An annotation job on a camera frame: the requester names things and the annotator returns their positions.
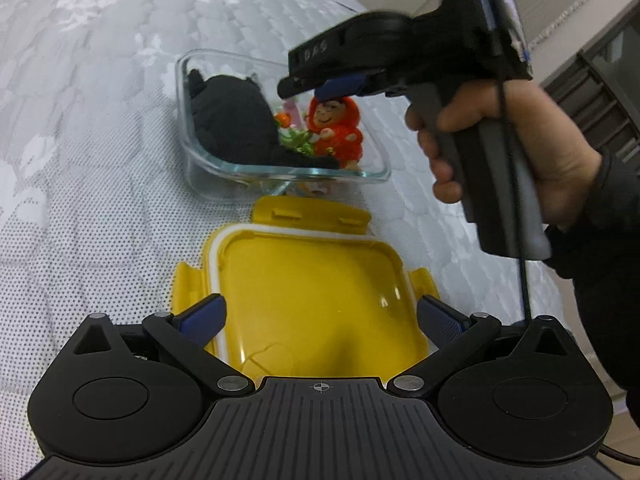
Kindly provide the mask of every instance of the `black cable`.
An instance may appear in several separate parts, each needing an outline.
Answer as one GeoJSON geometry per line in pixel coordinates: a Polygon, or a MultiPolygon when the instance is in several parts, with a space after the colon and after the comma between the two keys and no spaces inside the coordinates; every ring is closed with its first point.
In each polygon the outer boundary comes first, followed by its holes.
{"type": "Polygon", "coordinates": [[[518,190],[518,179],[516,177],[516,166],[513,160],[512,139],[514,133],[511,130],[511,123],[507,117],[507,96],[504,91],[505,76],[503,69],[498,70],[498,99],[500,101],[500,123],[504,134],[504,149],[509,159],[509,178],[511,181],[511,192],[513,193],[513,217],[516,232],[516,249],[518,252],[518,278],[520,281],[520,296],[522,299],[522,311],[524,322],[529,326],[532,320],[531,303],[529,299],[529,281],[527,280],[527,261],[524,259],[524,247],[522,243],[522,216],[520,215],[520,191],[518,190]]]}
{"type": "Polygon", "coordinates": [[[613,460],[617,460],[618,462],[640,466],[640,458],[636,456],[628,455],[626,453],[622,453],[620,451],[616,451],[615,449],[612,449],[609,446],[605,446],[604,444],[602,444],[602,447],[600,448],[600,452],[603,455],[608,456],[609,458],[612,458],[613,460]]]}

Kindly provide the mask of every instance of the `black handle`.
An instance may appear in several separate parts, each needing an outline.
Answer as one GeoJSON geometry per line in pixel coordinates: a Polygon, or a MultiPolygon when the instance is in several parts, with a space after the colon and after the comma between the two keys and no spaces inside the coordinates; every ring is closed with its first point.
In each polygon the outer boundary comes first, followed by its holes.
{"type": "Polygon", "coordinates": [[[508,154],[499,120],[483,119],[476,126],[443,134],[436,127],[442,103],[448,103],[470,76],[452,76],[435,83],[410,86],[405,95],[434,133],[443,158],[454,170],[454,179],[463,188],[462,205],[468,222],[476,224],[480,247],[485,253],[527,260],[545,260],[551,247],[545,236],[536,187],[519,139],[513,136],[511,153],[515,166],[518,196],[511,191],[508,154]],[[517,201],[522,229],[522,254],[518,251],[517,201]]]}

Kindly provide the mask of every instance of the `blue gripper pad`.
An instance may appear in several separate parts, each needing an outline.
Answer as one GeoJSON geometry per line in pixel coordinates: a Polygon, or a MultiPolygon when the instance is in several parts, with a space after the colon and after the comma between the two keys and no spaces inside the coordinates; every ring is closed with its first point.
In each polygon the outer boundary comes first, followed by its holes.
{"type": "Polygon", "coordinates": [[[189,341],[204,348],[226,323],[226,301],[219,294],[210,294],[175,316],[173,326],[189,341]]]}
{"type": "Polygon", "coordinates": [[[367,82],[367,76],[362,74],[347,75],[336,79],[329,79],[320,88],[316,88],[314,96],[318,101],[330,101],[340,97],[356,95],[367,82]]]}
{"type": "Polygon", "coordinates": [[[471,320],[433,296],[423,296],[417,305],[418,326],[438,348],[451,343],[471,326],[471,320]]]}

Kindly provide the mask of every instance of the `mattress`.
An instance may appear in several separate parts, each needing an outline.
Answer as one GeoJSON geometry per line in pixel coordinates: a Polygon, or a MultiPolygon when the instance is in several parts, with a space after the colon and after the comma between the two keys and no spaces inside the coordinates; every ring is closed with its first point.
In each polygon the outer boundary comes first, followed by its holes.
{"type": "MultiPolygon", "coordinates": [[[[116,323],[167,309],[176,264],[200,265],[217,227],[250,206],[195,196],[176,139],[174,63],[194,48],[286,62],[350,15],[329,0],[0,0],[0,478],[40,457],[29,394],[91,312],[116,323]]],[[[520,318],[516,268],[481,253],[402,117],[403,98],[369,99],[392,163],[352,199],[408,268],[425,266],[447,303],[520,318]]],[[[530,264],[532,306],[561,317],[530,264]]]]}

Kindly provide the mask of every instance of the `hand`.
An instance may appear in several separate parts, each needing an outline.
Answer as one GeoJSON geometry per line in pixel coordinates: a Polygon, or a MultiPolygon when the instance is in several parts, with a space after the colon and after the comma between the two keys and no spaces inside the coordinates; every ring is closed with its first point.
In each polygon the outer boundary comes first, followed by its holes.
{"type": "Polygon", "coordinates": [[[320,132],[320,137],[323,140],[329,140],[335,135],[335,132],[331,128],[325,128],[320,132]]]}
{"type": "MultiPolygon", "coordinates": [[[[535,83],[514,80],[505,84],[507,114],[531,162],[542,216],[546,223],[571,227],[584,207],[602,156],[584,139],[575,123],[535,83]]],[[[438,116],[438,129],[457,132],[482,118],[498,118],[495,81],[473,81],[460,87],[452,102],[438,116]]],[[[462,187],[453,181],[453,168],[442,158],[435,137],[410,107],[406,124],[418,130],[418,143],[431,161],[436,177],[433,193],[444,203],[462,198],[462,187]]]]}

